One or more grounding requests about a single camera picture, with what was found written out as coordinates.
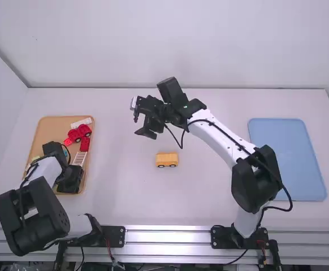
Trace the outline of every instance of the aluminum frame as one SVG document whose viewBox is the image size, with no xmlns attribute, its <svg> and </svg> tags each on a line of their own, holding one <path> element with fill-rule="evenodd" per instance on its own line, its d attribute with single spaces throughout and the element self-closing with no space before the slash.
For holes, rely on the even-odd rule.
<svg viewBox="0 0 329 271">
<path fill-rule="evenodd" d="M 242 250 L 214 250 L 210 245 L 211 226 L 127 225 L 125 245 L 113 248 L 117 260 L 125 263 L 208 263 L 225 264 Z M 329 265 L 329 231 L 304 229 L 268 229 L 269 238 L 279 243 L 283 264 Z M 57 247 L 47 251 L 15 256 L 0 229 L 0 261 L 54 261 Z M 84 248 L 85 261 L 110 262 L 106 248 Z M 256 264 L 258 251 L 250 250 L 237 263 Z M 65 261 L 81 261 L 79 247 L 66 251 Z"/>
</svg>

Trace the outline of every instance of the wooden tray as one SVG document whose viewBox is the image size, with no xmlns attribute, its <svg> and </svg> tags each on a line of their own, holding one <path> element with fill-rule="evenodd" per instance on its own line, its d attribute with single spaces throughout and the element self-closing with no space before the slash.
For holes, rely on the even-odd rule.
<svg viewBox="0 0 329 271">
<path fill-rule="evenodd" d="M 68 137 L 68 132 L 71 129 L 70 124 L 75 123 L 79 120 L 84 120 L 86 118 L 91 118 L 92 123 L 88 126 L 92 130 L 92 135 L 90 136 L 89 151 L 86 154 L 86 158 L 83 164 L 84 174 L 80 182 L 78 194 L 67 194 L 57 192 L 57 186 L 53 187 L 54 193 L 57 195 L 79 195 L 84 191 L 86 183 L 86 173 L 88 171 L 90 149 L 92 148 L 92 141 L 94 135 L 94 118 L 92 116 L 48 116 L 43 117 L 36 128 L 33 143 L 31 145 L 30 153 L 28 156 L 27 164 L 30 164 L 32 159 L 36 156 L 43 156 L 42 145 L 50 141 L 56 141 L 63 143 L 63 141 Z M 73 143 L 68 146 L 68 150 L 71 154 L 71 161 L 74 161 L 76 153 L 79 151 L 80 143 Z"/>
</svg>

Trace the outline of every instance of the black bracket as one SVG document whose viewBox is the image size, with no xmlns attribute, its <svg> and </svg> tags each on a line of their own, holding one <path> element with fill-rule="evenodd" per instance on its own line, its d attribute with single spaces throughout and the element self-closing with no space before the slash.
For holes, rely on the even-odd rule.
<svg viewBox="0 0 329 271">
<path fill-rule="evenodd" d="M 257 229 L 249 238 L 239 240 L 239 234 L 233 227 L 213 226 L 211 228 L 211 246 L 215 250 L 259 250 L 269 249 L 269 237 L 266 228 Z"/>
<path fill-rule="evenodd" d="M 125 227 L 123 226 L 101 226 L 103 237 L 109 242 L 111 248 L 124 247 L 125 242 Z M 83 247 L 107 247 L 106 240 L 104 238 L 95 237 L 93 239 L 83 240 L 80 244 Z M 68 244 L 69 247 L 77 247 L 78 244 L 73 242 Z"/>
</svg>

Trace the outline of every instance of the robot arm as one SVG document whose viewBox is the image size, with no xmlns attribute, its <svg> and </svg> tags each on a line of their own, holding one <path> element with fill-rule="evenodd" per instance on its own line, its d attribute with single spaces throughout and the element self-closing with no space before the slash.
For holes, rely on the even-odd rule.
<svg viewBox="0 0 329 271">
<path fill-rule="evenodd" d="M 16 190 L 0 195 L 0 222 L 11 251 L 24 256 L 49 248 L 60 240 L 101 235 L 97 220 L 89 215 L 67 214 L 52 187 L 70 176 L 58 142 L 43 145 L 45 155 L 31 164 Z"/>
<path fill-rule="evenodd" d="M 144 126 L 135 134 L 156 139 L 166 123 L 192 133 L 207 143 L 232 168 L 231 192 L 240 206 L 234 227 L 243 238 L 257 229 L 262 209 L 283 188 L 276 155 L 268 146 L 256 147 L 237 136 L 198 99 L 188 100 L 176 78 L 158 85 L 163 101 L 148 95 L 133 97 L 135 122 L 145 115 Z"/>
</svg>

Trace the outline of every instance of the blue tray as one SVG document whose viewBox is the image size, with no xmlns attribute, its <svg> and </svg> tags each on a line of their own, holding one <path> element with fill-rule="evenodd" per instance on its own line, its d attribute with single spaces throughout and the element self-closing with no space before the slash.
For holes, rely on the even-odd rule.
<svg viewBox="0 0 329 271">
<path fill-rule="evenodd" d="M 283 183 L 293 200 L 325 200 L 323 177 L 302 120 L 251 119 L 249 133 L 253 144 L 267 144 L 275 151 Z M 288 198 L 281 190 L 275 200 Z"/>
</svg>

